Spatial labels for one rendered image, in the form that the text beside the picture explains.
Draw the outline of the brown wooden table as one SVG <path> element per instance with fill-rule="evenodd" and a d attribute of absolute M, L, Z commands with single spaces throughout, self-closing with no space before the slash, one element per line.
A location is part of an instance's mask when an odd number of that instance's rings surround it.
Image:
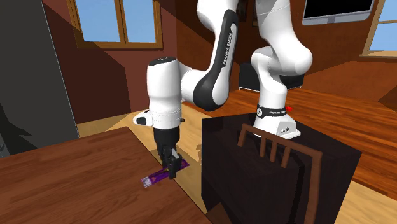
<path fill-rule="evenodd" d="M 126 127 L 0 159 L 0 224 L 211 224 Z"/>

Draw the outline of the grey framed black television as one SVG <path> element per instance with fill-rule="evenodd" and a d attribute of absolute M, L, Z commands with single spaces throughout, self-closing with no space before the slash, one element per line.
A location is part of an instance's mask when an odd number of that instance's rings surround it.
<path fill-rule="evenodd" d="M 366 20 L 375 0 L 306 0 L 303 25 L 322 25 Z"/>

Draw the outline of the wooden framed window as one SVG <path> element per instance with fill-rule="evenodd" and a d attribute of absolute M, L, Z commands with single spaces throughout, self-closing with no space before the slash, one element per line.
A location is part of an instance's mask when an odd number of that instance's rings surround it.
<path fill-rule="evenodd" d="M 379 0 L 360 57 L 397 59 L 397 0 Z"/>
<path fill-rule="evenodd" d="M 162 49 L 159 0 L 67 0 L 79 48 Z"/>

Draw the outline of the brown wooden chair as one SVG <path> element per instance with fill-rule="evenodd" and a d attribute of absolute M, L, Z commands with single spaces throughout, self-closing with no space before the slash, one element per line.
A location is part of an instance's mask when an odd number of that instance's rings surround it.
<path fill-rule="evenodd" d="M 321 159 L 323 153 L 321 151 L 306 147 L 304 145 L 295 143 L 288 139 L 279 137 L 275 134 L 271 134 L 264 130 L 260 130 L 252 125 L 246 123 L 242 124 L 241 132 L 237 145 L 243 147 L 247 132 L 257 134 L 261 137 L 260 153 L 261 157 L 265 155 L 265 147 L 267 139 L 272 141 L 272 147 L 270 151 L 270 161 L 275 162 L 277 153 L 277 146 L 279 144 L 285 146 L 284 154 L 282 157 L 281 167 L 286 168 L 288 165 L 289 156 L 291 150 L 299 151 L 305 155 L 312 157 L 312 167 L 310 172 L 310 185 L 309 185 L 309 198 L 307 203 L 307 210 L 305 213 L 304 224 L 315 224 L 317 207 L 319 202 L 319 187 L 321 179 Z"/>

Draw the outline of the large dark grey cabinet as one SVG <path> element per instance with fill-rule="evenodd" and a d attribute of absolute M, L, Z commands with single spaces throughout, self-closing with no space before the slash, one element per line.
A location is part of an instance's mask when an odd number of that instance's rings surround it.
<path fill-rule="evenodd" d="M 0 0 L 0 158 L 78 138 L 42 0 Z"/>

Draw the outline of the flat purple packet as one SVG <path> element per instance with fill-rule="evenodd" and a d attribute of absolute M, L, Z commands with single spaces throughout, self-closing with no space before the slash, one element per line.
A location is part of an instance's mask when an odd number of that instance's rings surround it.
<path fill-rule="evenodd" d="M 189 163 L 185 159 L 182 159 L 181 165 L 176 169 L 176 171 L 180 171 L 181 169 L 184 169 L 188 166 Z M 157 172 L 154 172 L 153 174 L 150 174 L 149 176 L 144 177 L 141 180 L 143 187 L 147 188 L 156 184 L 157 182 L 160 182 L 163 179 L 169 178 L 169 173 L 170 170 L 168 168 L 163 168 Z"/>

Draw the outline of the dark robot stand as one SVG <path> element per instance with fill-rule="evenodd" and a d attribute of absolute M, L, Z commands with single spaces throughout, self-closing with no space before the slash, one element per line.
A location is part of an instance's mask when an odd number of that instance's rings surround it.
<path fill-rule="evenodd" d="M 281 166 L 284 146 L 270 161 L 271 141 L 260 156 L 261 139 L 248 132 L 238 140 L 243 124 L 254 113 L 206 118 L 202 121 L 202 198 L 207 209 L 221 203 L 232 224 L 304 224 L 309 201 L 312 157 L 291 150 Z M 300 122 L 293 142 L 320 151 L 316 218 L 310 224 L 334 224 L 361 152 Z"/>

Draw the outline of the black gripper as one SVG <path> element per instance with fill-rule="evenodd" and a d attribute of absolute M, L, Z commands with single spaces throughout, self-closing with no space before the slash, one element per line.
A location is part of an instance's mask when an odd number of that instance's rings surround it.
<path fill-rule="evenodd" d="M 157 152 L 162 161 L 162 167 L 168 167 L 169 179 L 174 179 L 178 170 L 181 169 L 183 159 L 175 149 L 176 143 L 180 138 L 180 128 L 179 126 L 172 129 L 153 128 L 153 134 L 157 146 Z"/>

